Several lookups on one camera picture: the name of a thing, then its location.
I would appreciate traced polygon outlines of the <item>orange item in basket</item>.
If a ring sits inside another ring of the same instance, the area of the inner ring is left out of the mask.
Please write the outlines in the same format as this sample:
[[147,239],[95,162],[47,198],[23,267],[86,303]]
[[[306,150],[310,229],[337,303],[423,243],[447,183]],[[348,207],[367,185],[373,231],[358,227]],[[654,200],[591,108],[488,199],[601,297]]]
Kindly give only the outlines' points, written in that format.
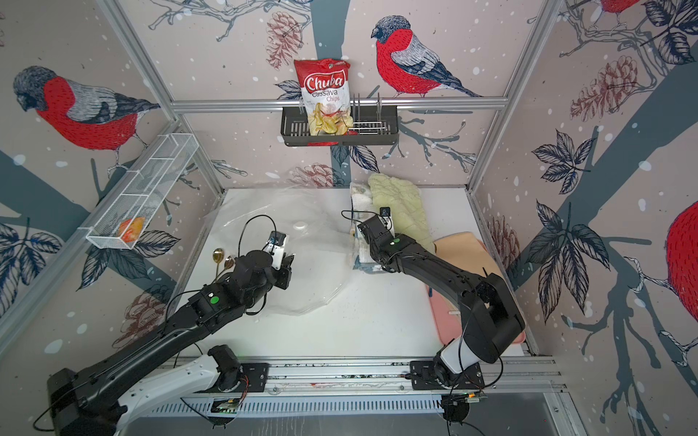
[[117,235],[124,243],[130,245],[131,243],[135,243],[139,239],[140,235],[144,230],[144,227],[145,218],[135,217],[132,219],[128,219],[120,223],[117,229]]

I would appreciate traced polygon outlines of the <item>red Chuba chips bag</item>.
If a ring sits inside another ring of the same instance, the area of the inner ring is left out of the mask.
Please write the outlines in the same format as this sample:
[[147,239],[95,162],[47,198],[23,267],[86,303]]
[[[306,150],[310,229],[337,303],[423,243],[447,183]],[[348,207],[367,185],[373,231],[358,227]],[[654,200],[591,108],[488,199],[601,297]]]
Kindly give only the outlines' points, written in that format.
[[345,60],[294,60],[309,134],[344,136],[354,127]]

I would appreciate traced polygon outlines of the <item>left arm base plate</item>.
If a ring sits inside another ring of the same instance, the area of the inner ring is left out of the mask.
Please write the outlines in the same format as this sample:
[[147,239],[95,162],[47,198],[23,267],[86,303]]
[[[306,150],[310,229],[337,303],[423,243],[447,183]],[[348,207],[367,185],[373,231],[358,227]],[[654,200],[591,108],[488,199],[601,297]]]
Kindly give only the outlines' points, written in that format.
[[225,393],[263,392],[269,370],[269,363],[241,363],[234,370],[221,374],[214,390]]

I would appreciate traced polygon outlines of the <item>black wall shelf basket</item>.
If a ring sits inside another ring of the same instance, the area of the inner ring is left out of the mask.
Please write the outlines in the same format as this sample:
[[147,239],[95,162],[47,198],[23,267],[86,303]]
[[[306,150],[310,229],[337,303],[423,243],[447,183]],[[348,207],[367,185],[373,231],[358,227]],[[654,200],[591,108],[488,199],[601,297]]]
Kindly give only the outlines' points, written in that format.
[[281,134],[288,146],[393,145],[399,137],[395,106],[357,106],[334,114],[285,107]]

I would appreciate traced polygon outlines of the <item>teal bear blanket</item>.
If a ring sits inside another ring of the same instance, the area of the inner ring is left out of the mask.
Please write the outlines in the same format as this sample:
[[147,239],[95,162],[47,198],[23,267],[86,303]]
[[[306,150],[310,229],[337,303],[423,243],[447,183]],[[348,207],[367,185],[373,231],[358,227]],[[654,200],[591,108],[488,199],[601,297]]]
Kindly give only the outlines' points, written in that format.
[[353,269],[365,274],[386,274],[386,270],[380,263],[363,263],[359,256],[356,256],[356,259],[354,259]]

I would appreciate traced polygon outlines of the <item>clear plastic vacuum bag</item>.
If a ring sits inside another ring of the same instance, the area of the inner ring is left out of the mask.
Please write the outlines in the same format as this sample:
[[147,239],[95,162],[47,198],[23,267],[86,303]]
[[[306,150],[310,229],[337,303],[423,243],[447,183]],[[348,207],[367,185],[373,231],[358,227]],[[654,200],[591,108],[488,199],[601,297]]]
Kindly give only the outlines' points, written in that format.
[[228,255],[271,249],[274,230],[286,235],[285,252],[294,256],[285,290],[272,290],[272,314],[301,316],[329,305],[346,285],[354,239],[330,217],[323,191],[289,186],[230,190],[214,214],[211,235]]

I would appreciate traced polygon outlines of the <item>beige pink cutting board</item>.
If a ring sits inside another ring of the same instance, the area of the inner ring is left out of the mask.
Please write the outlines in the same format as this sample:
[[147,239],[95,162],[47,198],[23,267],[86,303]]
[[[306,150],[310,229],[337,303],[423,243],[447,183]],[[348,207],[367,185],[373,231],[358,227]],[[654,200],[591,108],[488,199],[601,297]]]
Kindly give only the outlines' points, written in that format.
[[[460,233],[445,236],[434,242],[436,256],[467,272],[483,275],[504,273],[485,245],[473,233]],[[461,332],[460,312],[454,303],[448,301],[434,289],[428,289],[429,302],[434,316],[434,324],[442,345],[448,345]]]

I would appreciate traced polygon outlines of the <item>copper spoon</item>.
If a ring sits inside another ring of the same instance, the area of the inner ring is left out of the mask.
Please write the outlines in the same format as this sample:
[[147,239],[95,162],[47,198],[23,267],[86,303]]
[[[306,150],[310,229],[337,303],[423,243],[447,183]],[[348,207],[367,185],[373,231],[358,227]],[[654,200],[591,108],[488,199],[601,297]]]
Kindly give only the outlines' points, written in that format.
[[232,268],[234,267],[235,264],[236,264],[236,259],[234,259],[233,256],[228,256],[228,257],[225,259],[225,261],[224,261],[224,269],[223,269],[223,271],[225,272],[225,271],[227,271],[227,270],[232,269]]

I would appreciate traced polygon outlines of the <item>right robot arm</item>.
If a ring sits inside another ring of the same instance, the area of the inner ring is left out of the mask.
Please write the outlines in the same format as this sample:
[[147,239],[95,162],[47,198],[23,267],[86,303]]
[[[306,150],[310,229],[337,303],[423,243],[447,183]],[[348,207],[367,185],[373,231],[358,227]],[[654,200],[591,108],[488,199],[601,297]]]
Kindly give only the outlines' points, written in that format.
[[479,363],[496,363],[525,330],[525,320],[505,280],[494,272],[467,272],[429,253],[414,238],[392,234],[378,216],[358,225],[371,257],[384,271],[416,278],[453,303],[461,315],[460,337],[434,356],[427,377],[445,388],[486,383],[469,378]]

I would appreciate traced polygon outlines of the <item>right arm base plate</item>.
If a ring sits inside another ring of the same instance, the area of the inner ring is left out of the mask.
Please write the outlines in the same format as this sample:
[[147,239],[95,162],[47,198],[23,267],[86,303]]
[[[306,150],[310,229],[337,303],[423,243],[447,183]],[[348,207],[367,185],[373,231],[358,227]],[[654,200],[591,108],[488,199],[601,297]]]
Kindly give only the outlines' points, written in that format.
[[485,381],[479,363],[461,372],[451,372],[447,367],[434,361],[410,361],[406,379],[412,383],[414,391],[434,390],[481,390]]

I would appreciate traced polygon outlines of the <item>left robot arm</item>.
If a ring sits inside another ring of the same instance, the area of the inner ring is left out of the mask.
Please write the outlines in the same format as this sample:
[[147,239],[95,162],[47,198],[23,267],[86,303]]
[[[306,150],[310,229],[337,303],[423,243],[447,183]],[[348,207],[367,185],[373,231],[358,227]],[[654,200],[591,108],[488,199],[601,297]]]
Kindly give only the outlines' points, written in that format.
[[47,409],[57,435],[114,435],[129,421],[174,397],[209,390],[248,392],[250,379],[227,345],[200,359],[155,374],[170,358],[243,317],[273,289],[285,290],[292,254],[274,258],[254,250],[231,272],[192,292],[163,325],[79,372],[67,368],[47,381]]

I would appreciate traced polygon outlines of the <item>pale green fleece blanket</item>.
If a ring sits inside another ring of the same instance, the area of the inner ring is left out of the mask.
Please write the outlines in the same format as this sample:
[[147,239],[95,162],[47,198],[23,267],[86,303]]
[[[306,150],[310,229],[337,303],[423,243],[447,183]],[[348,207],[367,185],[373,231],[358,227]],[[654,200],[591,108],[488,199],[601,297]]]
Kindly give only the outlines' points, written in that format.
[[434,254],[434,239],[417,186],[407,180],[385,174],[369,176],[368,186],[374,207],[391,209],[394,232],[412,237],[421,247]]

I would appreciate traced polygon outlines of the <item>gold spoon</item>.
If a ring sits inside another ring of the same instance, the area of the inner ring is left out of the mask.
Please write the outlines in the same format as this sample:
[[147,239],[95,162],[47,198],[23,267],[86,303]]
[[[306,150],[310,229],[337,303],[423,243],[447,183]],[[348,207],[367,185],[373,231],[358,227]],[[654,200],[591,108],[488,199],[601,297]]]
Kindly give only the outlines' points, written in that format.
[[214,263],[216,264],[216,274],[214,276],[217,277],[220,271],[220,265],[225,260],[225,250],[221,247],[214,249],[212,257]]

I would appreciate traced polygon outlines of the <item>white mesh wall basket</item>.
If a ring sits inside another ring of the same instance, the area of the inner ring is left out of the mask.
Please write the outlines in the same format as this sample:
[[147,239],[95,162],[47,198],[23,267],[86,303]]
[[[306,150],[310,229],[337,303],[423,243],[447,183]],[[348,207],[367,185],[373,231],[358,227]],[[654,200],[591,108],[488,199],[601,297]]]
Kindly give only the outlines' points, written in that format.
[[[87,241],[97,249],[134,248],[198,148],[199,143],[192,134],[160,136],[145,163],[127,172],[125,188],[90,228]],[[145,218],[145,227],[139,239],[127,245],[117,235],[117,229],[120,223],[135,217]]]

